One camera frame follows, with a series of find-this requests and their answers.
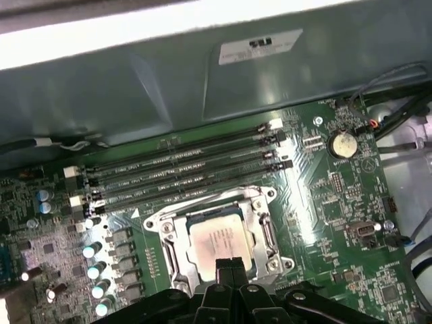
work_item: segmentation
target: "metal frame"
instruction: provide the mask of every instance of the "metal frame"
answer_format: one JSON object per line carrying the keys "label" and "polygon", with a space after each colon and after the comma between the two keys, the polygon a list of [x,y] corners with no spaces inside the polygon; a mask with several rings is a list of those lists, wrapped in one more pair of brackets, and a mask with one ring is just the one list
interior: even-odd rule
{"label": "metal frame", "polygon": [[[171,286],[192,295],[201,284],[196,265],[188,260],[190,240],[186,222],[190,217],[205,215],[217,209],[239,208],[244,217],[244,227],[254,236],[252,257],[256,273],[253,280],[267,283],[294,268],[294,261],[280,256],[274,236],[268,204],[277,196],[272,187],[238,187],[202,198],[180,202],[161,209],[144,220],[144,229],[159,234]],[[187,213],[193,207],[216,203],[217,206]]]}

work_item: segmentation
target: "sticker label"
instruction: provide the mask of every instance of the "sticker label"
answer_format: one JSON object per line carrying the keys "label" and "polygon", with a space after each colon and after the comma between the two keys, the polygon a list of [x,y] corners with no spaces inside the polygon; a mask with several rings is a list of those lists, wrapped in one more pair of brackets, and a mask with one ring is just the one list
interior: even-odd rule
{"label": "sticker label", "polygon": [[297,29],[222,44],[219,65],[288,52],[302,33]]}

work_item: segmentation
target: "cpu socket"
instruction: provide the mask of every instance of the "cpu socket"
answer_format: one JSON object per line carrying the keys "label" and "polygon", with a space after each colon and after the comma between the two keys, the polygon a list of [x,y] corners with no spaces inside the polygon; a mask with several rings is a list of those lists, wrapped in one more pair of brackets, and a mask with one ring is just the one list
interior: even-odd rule
{"label": "cpu socket", "polygon": [[271,283],[294,268],[275,240],[268,204],[272,187],[238,187],[169,205],[144,221],[156,232],[171,286],[192,295],[215,281],[215,260],[242,257],[249,280]]}

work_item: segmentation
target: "wire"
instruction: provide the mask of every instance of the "wire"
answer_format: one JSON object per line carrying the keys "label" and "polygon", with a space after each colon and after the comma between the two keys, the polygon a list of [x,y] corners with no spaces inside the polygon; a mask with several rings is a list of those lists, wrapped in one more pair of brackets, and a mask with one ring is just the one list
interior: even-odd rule
{"label": "wire", "polygon": [[[61,142],[53,142],[50,138],[29,138],[26,140],[18,140],[16,142],[6,143],[0,145],[0,155],[18,151],[21,149],[28,149],[30,147],[42,147],[42,146],[59,146],[63,150],[68,151],[81,151],[83,148],[91,145],[92,142],[87,140],[81,140],[73,145],[64,145]],[[108,148],[109,145],[104,142],[95,142],[99,147]]]}
{"label": "wire", "polygon": [[374,131],[375,140],[381,140],[393,132],[396,128],[401,126],[410,117],[417,114],[421,109],[425,108],[429,102],[432,101],[432,89],[421,93],[414,98],[411,98],[405,105],[400,107],[396,112],[384,119],[384,123],[380,128]]}
{"label": "wire", "polygon": [[81,151],[84,147],[87,147],[90,144],[91,143],[89,141],[87,141],[87,140],[81,140],[80,142],[77,142],[74,145],[71,145],[71,146],[60,145],[60,147],[63,150],[77,152],[77,151]]}
{"label": "wire", "polygon": [[412,270],[412,275],[417,279],[429,267],[432,267],[432,257],[427,258],[416,265]]}
{"label": "wire", "polygon": [[352,94],[352,96],[348,99],[348,109],[355,115],[356,117],[365,120],[366,122],[370,123],[371,119],[367,115],[363,115],[360,111],[358,111],[354,106],[354,101],[357,99],[357,97],[360,97],[363,92],[370,89],[372,86],[376,85],[376,83],[382,81],[385,78],[388,78],[389,76],[393,76],[394,74],[400,73],[404,70],[416,68],[416,67],[422,67],[426,72],[425,64],[424,62],[412,62],[408,64],[404,64],[398,67],[394,67],[389,71],[386,71],[379,76],[373,78],[371,81],[366,83],[365,85],[361,86],[356,92]]}
{"label": "wire", "polygon": [[[423,142],[423,149],[432,148],[432,142]],[[418,151],[422,148],[418,146],[416,142],[398,144],[393,146],[379,146],[378,152],[379,154],[390,154],[390,153],[403,153],[410,151]]]}
{"label": "wire", "polygon": [[432,208],[430,208],[425,216],[423,217],[422,221],[417,225],[415,230],[412,232],[410,239],[413,242],[416,242],[417,236],[420,234],[421,230],[428,224],[428,222],[432,219]]}
{"label": "wire", "polygon": [[410,286],[411,290],[416,295],[418,301],[425,307],[425,310],[432,313],[432,305],[423,294],[419,285],[416,282],[416,278],[412,274],[411,264],[414,259],[421,256],[423,253],[432,249],[432,236],[429,236],[422,242],[418,243],[402,260],[402,267],[406,272],[406,283]]}
{"label": "wire", "polygon": [[378,128],[379,127],[379,122],[376,121],[375,119],[369,120],[369,124],[372,126],[372,128]]}

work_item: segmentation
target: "motherboard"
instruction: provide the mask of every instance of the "motherboard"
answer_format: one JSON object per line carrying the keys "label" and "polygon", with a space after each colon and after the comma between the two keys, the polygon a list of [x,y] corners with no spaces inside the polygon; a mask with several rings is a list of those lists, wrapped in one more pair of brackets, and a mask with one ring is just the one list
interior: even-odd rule
{"label": "motherboard", "polygon": [[414,323],[363,123],[328,99],[14,172],[0,182],[11,322],[87,324],[170,287],[193,295],[215,259],[242,257],[276,294],[301,286]]}

